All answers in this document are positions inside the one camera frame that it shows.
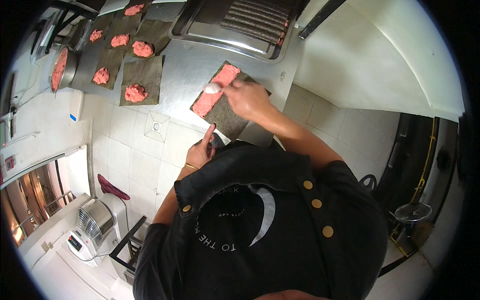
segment appliance with display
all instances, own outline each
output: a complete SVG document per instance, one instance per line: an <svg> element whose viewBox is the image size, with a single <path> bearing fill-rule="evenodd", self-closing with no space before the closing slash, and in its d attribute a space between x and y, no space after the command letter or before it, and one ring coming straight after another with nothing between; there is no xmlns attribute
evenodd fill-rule
<svg viewBox="0 0 480 300"><path fill-rule="evenodd" d="M85 264L97 267L128 233L123 201L106 193L79 207L75 226L70 230L68 248Z"/></svg>

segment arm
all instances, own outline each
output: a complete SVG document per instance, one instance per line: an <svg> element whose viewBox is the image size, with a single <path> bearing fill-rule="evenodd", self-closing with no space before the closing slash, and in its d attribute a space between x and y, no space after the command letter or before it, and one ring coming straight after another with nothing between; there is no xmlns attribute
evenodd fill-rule
<svg viewBox="0 0 480 300"><path fill-rule="evenodd" d="M210 125L207 132L205 133L204 138L192 147L190 147L187 153L186 164L180 171L180 175L177 177L177 180L182 180L184 177L192 174L197 169L200 169L215 155L216 146L210 147L210 142L215 138L213 136L214 130L215 124ZM175 189L172 186L167 196L163 200L161 206L159 207L158 211L156 212L152 224L161 223L165 225L170 225L178 208L179 205L177 202L177 195L175 194Z"/></svg>
<svg viewBox="0 0 480 300"><path fill-rule="evenodd" d="M310 156L313 169L322 169L335 160L343 161L324 141L276 109L260 84L236 81L223 90L233 112L276 135L287 151Z"/></svg>

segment control panel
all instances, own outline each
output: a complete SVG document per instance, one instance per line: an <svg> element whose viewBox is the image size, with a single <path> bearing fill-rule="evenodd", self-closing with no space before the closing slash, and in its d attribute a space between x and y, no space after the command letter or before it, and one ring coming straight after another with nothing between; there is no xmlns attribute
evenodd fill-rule
<svg viewBox="0 0 480 300"><path fill-rule="evenodd" d="M68 242L69 242L70 245L72 245L77 251L80 251L80 249L82 248L82 244L80 244L80 243L73 237L73 235L70 235L70 237L68 238Z"/></svg>

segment metal bowl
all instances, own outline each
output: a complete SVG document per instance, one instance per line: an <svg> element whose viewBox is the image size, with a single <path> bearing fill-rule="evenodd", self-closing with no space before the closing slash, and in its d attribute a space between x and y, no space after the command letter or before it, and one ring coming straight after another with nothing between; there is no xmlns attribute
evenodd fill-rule
<svg viewBox="0 0 480 300"><path fill-rule="evenodd" d="M61 76L59 86L57 90L54 91L52 86L51 75L53 73L53 70L55 69L55 66L57 65L57 61L63 49L67 49L67 61L65 62L65 69L63 70L63 74ZM62 48L62 50L59 52L57 56L57 59L55 60L55 63L53 64L52 71L50 72L50 89L53 93L56 93L57 91L69 86L72 83L73 77L75 76L75 72L77 71L77 62L78 62L78 55L76 52L71 50L69 47Z"/></svg>

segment gold bracelet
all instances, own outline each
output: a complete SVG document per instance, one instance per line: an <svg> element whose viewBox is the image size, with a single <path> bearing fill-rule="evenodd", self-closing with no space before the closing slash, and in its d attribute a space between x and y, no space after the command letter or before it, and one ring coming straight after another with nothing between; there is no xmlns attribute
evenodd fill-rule
<svg viewBox="0 0 480 300"><path fill-rule="evenodd" d="M192 165L185 164L185 166L186 166L186 167L191 167L192 169L195 169L195 170L197 170L197 171L198 171L198 168L197 168L197 167L194 167L194 166L192 166Z"/></svg>

